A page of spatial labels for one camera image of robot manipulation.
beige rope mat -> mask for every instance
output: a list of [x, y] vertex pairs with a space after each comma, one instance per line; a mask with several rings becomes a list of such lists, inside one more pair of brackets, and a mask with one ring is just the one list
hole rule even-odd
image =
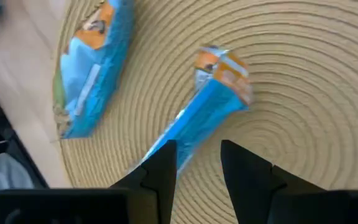
[[[97, 1], [68, 6], [58, 51]], [[358, 189], [358, 1], [136, 0], [121, 84], [94, 135], [62, 141], [71, 181], [106, 187], [194, 94], [198, 47], [249, 64], [255, 103], [200, 147], [178, 180], [174, 223], [235, 223], [219, 157], [231, 139], [326, 189]]]

